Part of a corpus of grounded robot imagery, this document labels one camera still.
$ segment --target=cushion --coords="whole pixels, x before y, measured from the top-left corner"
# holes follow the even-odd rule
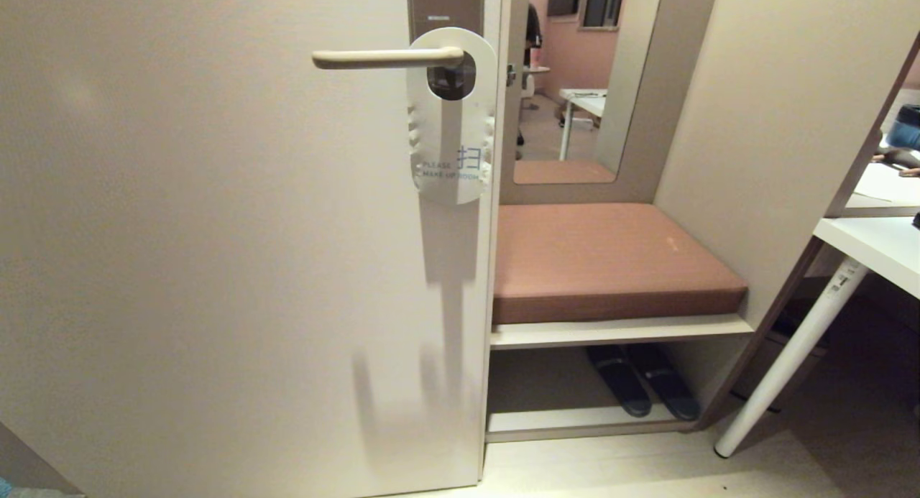
[[[746,284],[647,203],[500,206],[493,322],[735,313]]]

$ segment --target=dark slipper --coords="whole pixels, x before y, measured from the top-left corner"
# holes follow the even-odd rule
[[[627,347],[630,361],[655,390],[664,406],[682,420],[699,419],[699,403],[687,389],[668,357],[653,343],[636,343]]]
[[[620,401],[623,410],[633,417],[644,417],[651,412],[651,400],[630,362],[617,345],[592,345],[586,349],[604,383]]]

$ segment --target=door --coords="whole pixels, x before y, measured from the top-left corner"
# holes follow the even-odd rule
[[[497,178],[421,199],[405,70],[311,62],[404,49],[408,22],[0,0],[0,422],[86,494],[476,484]]]

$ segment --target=desk leg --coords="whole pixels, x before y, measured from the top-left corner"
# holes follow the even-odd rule
[[[572,102],[566,101],[566,123],[562,128],[562,147],[559,147],[559,160],[569,156],[569,137],[572,134]]]
[[[766,412],[766,408],[776,399],[796,370],[799,370],[799,366],[814,349],[815,344],[818,344],[818,340],[821,340],[822,334],[827,331],[844,304],[847,304],[867,272],[868,268],[849,256],[840,263],[831,282],[827,283],[824,292],[811,307],[799,329],[789,339],[789,343],[773,362],[773,366],[753,391],[732,425],[719,442],[716,442],[717,455],[729,458],[734,453],[757,420]]]

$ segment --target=floor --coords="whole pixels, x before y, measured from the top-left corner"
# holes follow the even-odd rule
[[[523,101],[520,111],[520,132],[525,137],[525,144],[518,147],[521,160],[558,160],[559,147],[562,145],[562,128],[556,117],[558,103],[536,94]],[[575,117],[589,117],[585,111],[576,111]],[[594,144],[597,142],[598,128],[576,122],[569,137],[569,158],[571,160],[593,160]]]
[[[701,432],[489,445],[479,486],[405,496],[917,498],[918,338],[894,315],[851,300],[824,360],[732,458],[712,445],[735,397]]]

